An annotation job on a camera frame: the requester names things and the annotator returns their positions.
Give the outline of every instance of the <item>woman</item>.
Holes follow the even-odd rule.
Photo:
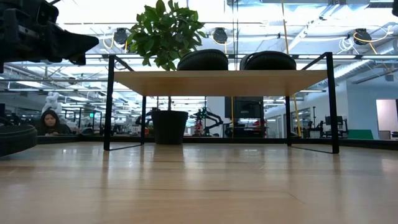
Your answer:
[[[66,124],[61,124],[56,112],[47,110],[40,119],[39,136],[54,136],[60,134],[71,134]]]

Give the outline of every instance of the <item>green leaves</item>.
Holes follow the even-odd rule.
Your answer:
[[[164,5],[163,0],[157,0],[157,2],[156,2],[157,15],[159,17],[162,17],[165,11],[166,11],[166,6]]]
[[[201,46],[205,33],[199,31],[203,23],[199,22],[196,11],[187,7],[180,8],[172,0],[157,0],[156,8],[145,6],[145,11],[136,16],[137,24],[127,38],[131,53],[144,58],[142,64],[149,65],[150,57],[156,56],[154,63],[164,70],[176,70],[174,60],[196,50]]]

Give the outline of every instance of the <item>green panel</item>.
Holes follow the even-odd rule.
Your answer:
[[[349,130],[349,139],[367,139],[373,140],[373,134],[371,130]]]

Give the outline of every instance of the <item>potted plant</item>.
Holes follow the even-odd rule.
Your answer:
[[[198,21],[198,12],[169,0],[170,10],[162,0],[156,7],[145,6],[145,11],[137,15],[137,24],[131,28],[127,44],[131,53],[144,57],[143,65],[151,66],[149,59],[166,71],[176,70],[174,61],[201,46],[199,31],[204,23]],[[168,111],[153,111],[155,140],[158,144],[181,144],[188,119],[188,113],[171,111],[169,97]]]

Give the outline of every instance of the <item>black hair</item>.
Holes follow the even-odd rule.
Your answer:
[[[47,115],[51,115],[53,118],[55,118],[55,125],[54,127],[48,127],[45,124],[45,117]],[[40,132],[42,134],[47,134],[49,133],[49,129],[54,130],[55,132],[60,132],[61,131],[61,122],[60,122],[60,118],[58,117],[57,113],[54,110],[48,109],[46,111],[44,111],[44,113],[42,114],[42,117],[40,118]]]

